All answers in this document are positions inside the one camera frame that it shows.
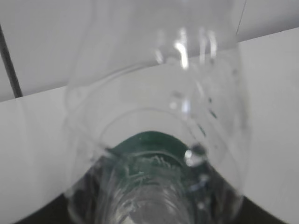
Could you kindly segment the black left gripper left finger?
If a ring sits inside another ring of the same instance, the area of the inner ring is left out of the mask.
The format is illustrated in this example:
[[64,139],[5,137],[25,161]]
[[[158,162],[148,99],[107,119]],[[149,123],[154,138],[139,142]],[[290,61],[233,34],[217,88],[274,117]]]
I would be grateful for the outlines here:
[[36,212],[22,218],[17,224],[69,224],[70,217],[67,209],[67,200],[60,194],[47,205]]

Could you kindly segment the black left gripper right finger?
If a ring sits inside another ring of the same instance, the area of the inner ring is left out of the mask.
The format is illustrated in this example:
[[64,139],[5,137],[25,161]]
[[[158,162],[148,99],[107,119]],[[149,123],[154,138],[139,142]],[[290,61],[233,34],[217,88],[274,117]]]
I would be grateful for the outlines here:
[[242,203],[242,224],[285,224],[253,201],[244,197]]

